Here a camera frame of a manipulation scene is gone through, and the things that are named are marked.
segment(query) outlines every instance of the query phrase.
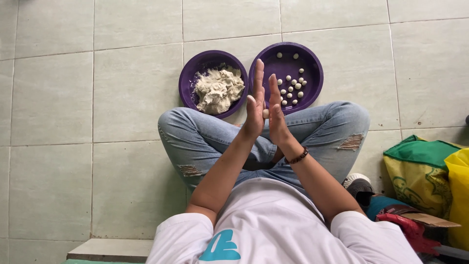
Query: hand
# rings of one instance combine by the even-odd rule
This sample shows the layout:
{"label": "hand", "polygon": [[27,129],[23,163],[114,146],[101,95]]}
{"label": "hand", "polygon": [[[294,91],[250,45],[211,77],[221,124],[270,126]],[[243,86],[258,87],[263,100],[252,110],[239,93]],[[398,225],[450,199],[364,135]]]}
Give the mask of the hand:
{"label": "hand", "polygon": [[246,122],[241,128],[241,132],[251,140],[255,140],[261,135],[264,129],[265,119],[262,117],[262,110],[265,109],[265,89],[262,87],[264,78],[264,63],[257,59],[256,70],[254,73],[253,95],[248,95],[246,110],[248,116]]}
{"label": "hand", "polygon": [[280,91],[277,86],[277,78],[275,74],[269,77],[269,89],[270,89],[270,100],[269,100],[269,130],[270,140],[273,144],[279,146],[286,143],[293,136],[288,130],[287,124],[285,123],[285,116],[283,115],[280,107]]}

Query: bowl rim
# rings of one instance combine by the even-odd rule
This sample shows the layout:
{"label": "bowl rim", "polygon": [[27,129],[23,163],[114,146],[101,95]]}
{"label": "bowl rim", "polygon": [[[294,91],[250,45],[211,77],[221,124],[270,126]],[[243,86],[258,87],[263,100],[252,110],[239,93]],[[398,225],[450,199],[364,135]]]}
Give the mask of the bowl rim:
{"label": "bowl rim", "polygon": [[[285,42],[277,42],[275,44],[272,44],[268,47],[266,47],[265,49],[263,49],[261,52],[259,52],[259,54],[257,54],[257,56],[254,58],[254,60],[252,61],[252,64],[251,64],[251,67],[249,69],[249,90],[251,93],[253,93],[252,89],[253,89],[253,86],[254,86],[254,69],[256,67],[256,61],[258,58],[260,58],[262,55],[264,55],[264,53],[266,53],[268,50],[272,49],[272,48],[275,48],[275,47],[278,47],[278,46],[294,46],[296,48],[301,48],[303,49],[304,51],[306,51],[309,55],[311,55],[313,57],[313,59],[316,61],[316,64],[318,65],[318,70],[319,70],[319,85],[318,85],[318,89],[316,90],[316,93],[313,95],[313,97],[311,97],[308,101],[305,102],[304,105],[300,106],[300,107],[297,107],[297,108],[294,108],[294,109],[288,109],[288,110],[282,110],[283,114],[285,115],[288,115],[288,114],[292,114],[292,113],[295,113],[299,110],[303,110],[303,109],[306,109],[308,108],[311,104],[314,103],[314,101],[318,98],[319,94],[321,93],[321,90],[322,90],[322,86],[324,84],[324,71],[323,71],[323,68],[322,68],[322,65],[321,65],[321,62],[319,61],[318,57],[314,54],[314,52],[312,52],[309,48],[307,48],[306,46],[303,46],[301,45],[300,43],[296,43],[296,42],[289,42],[289,41],[285,41]],[[269,109],[269,103],[266,102],[266,108]]]}
{"label": "bowl rim", "polygon": [[244,68],[243,64],[238,60],[238,58],[236,58],[235,56],[233,56],[232,54],[226,52],[226,51],[222,51],[222,50],[217,50],[217,49],[213,49],[213,50],[206,50],[206,51],[202,51],[200,52],[199,54],[193,56],[190,60],[187,61],[187,63],[184,65],[184,67],[182,68],[181,70],[181,73],[179,75],[179,97],[183,103],[183,105],[187,108],[191,108],[191,109],[194,109],[195,111],[198,111],[200,112],[198,109],[197,109],[197,105],[192,105],[192,104],[189,104],[187,101],[186,101],[186,98],[183,97],[183,93],[182,93],[182,76],[183,76],[183,73],[186,71],[186,70],[189,70],[187,69],[187,65],[190,65],[191,62],[194,62],[194,61],[197,61],[199,60],[201,57],[207,55],[207,54],[219,54],[219,55],[224,55],[224,56],[227,56],[229,57],[230,59],[232,59],[236,64],[237,64],[237,67],[239,68],[239,70],[241,71],[241,80],[244,82],[244,89],[243,89],[243,92],[241,94],[241,98],[239,98],[237,101],[237,105],[232,108],[232,109],[228,109],[228,111],[224,112],[224,113],[221,113],[219,115],[210,115],[210,116],[214,116],[214,117],[217,117],[219,119],[222,119],[222,118],[225,118],[225,117],[228,117],[230,115],[232,115],[233,113],[235,113],[244,103],[244,101],[246,100],[247,96],[248,96],[248,92],[249,92],[249,76],[248,76],[248,73],[246,72],[246,69]]}

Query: light blue jeans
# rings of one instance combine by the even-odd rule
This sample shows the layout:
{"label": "light blue jeans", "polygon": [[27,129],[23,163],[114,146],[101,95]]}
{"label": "light blue jeans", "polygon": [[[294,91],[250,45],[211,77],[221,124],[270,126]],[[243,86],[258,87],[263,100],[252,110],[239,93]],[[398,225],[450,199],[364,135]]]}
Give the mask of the light blue jeans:
{"label": "light blue jeans", "polygon": [[[347,101],[307,108],[285,116],[285,121],[298,142],[340,183],[350,172],[370,126],[367,110]],[[240,128],[189,108],[174,108],[161,115],[158,130],[171,163],[187,188],[194,191]],[[269,140],[266,120],[248,159],[268,163],[276,150]],[[268,170],[241,170],[235,186],[256,177],[282,181],[307,195],[284,158]]]}

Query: cardboard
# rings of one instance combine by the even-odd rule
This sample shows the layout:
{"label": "cardboard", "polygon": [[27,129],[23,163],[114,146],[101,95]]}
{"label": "cardboard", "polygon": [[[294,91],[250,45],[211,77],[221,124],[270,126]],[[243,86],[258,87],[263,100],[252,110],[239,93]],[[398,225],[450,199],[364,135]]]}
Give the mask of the cardboard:
{"label": "cardboard", "polygon": [[427,215],[424,213],[404,213],[400,216],[420,222],[425,225],[434,226],[434,227],[459,227],[460,224],[456,224],[444,219]]}

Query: dough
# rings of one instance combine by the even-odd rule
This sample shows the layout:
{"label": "dough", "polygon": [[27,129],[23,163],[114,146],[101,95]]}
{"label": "dough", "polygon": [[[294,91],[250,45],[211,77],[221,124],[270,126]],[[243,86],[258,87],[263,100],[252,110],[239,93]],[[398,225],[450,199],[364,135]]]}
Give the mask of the dough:
{"label": "dough", "polygon": [[262,118],[269,119],[269,109],[262,110]]}
{"label": "dough", "polygon": [[241,71],[231,66],[222,70],[209,69],[207,76],[197,73],[194,92],[199,96],[197,109],[209,115],[218,115],[228,111],[231,104],[239,100],[244,90]]}

